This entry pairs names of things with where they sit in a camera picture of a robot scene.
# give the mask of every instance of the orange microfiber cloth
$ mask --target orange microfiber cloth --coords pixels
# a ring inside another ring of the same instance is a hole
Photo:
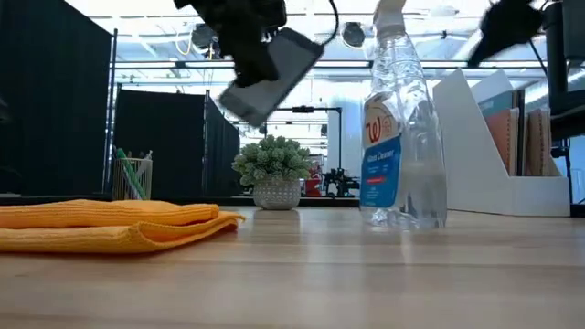
[[[0,251],[139,253],[234,230],[240,214],[216,205],[76,200],[0,207]]]

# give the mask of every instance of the white pot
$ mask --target white pot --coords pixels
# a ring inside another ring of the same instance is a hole
[[[254,203],[266,210],[291,210],[301,201],[301,182],[267,179],[254,185]]]

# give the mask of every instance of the red object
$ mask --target red object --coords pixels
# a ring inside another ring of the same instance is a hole
[[[304,193],[307,196],[319,197],[321,191],[318,186],[321,183],[321,178],[311,178],[304,181]]]

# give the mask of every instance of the black curtain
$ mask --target black curtain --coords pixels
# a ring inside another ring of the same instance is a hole
[[[205,96],[121,90],[114,145],[134,157],[153,151],[152,199],[202,195]]]
[[[239,175],[231,164],[239,154],[239,131],[209,97],[206,113],[205,195],[236,196],[240,192]]]
[[[4,0],[0,95],[13,120],[0,166],[22,176],[17,192],[101,192],[111,42],[62,0]]]
[[[4,8],[4,0],[0,0],[0,27],[2,26],[2,10]]]

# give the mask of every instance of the potted plant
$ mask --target potted plant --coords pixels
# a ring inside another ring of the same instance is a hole
[[[309,150],[284,137],[269,135],[241,149],[232,167],[243,186],[254,185],[254,203],[268,210],[290,210],[301,200],[300,178],[309,177]]]

